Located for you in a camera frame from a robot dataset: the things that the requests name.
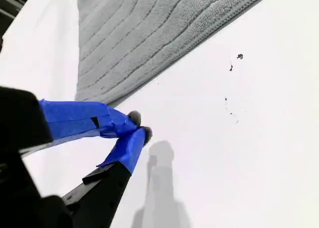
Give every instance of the gray felt tip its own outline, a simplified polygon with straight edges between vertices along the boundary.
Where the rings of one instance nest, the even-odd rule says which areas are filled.
[[[131,121],[138,127],[141,125],[141,114],[138,111],[132,111],[128,114]]]
[[[146,145],[152,138],[153,132],[150,127],[143,127],[141,126],[146,131],[146,137],[145,137],[145,142],[144,145]]]

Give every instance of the gray microfiber towel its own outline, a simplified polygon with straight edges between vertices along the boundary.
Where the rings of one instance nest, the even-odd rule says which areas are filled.
[[[78,0],[76,100],[110,103],[194,49],[256,0]]]

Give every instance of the blue tape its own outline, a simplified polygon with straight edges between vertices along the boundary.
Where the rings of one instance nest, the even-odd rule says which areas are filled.
[[[97,165],[97,167],[103,167],[118,161],[121,162],[130,173],[133,173],[144,146],[145,137],[145,130],[139,128],[132,134],[119,138],[105,161]]]
[[[137,129],[137,125],[127,115],[100,102],[50,102],[41,100],[39,104],[54,140],[67,142],[94,136],[116,138],[132,133]],[[99,127],[91,118],[97,119]]]

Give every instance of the white table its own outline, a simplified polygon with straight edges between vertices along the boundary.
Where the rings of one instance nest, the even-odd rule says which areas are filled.
[[[154,136],[112,227],[319,227],[317,11],[317,0],[263,0],[117,106]],[[76,0],[29,0],[4,37],[0,84],[73,100],[77,17]],[[24,161],[42,195],[62,196],[114,142]]]

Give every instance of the black plastic part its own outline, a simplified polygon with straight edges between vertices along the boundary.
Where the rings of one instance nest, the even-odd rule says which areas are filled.
[[[91,173],[93,182],[81,184],[62,199],[77,228],[108,228],[120,203],[131,173],[120,162]]]
[[[36,97],[26,91],[0,87],[0,150],[17,151],[52,142]]]
[[[97,117],[91,117],[91,120],[94,122],[96,128],[100,128],[100,124]]]
[[[85,185],[96,182],[103,178],[108,178],[110,173],[107,172],[108,169],[110,169],[113,166],[113,164],[106,165],[104,167],[98,167],[94,171],[92,171],[90,174],[82,178],[82,181]]]

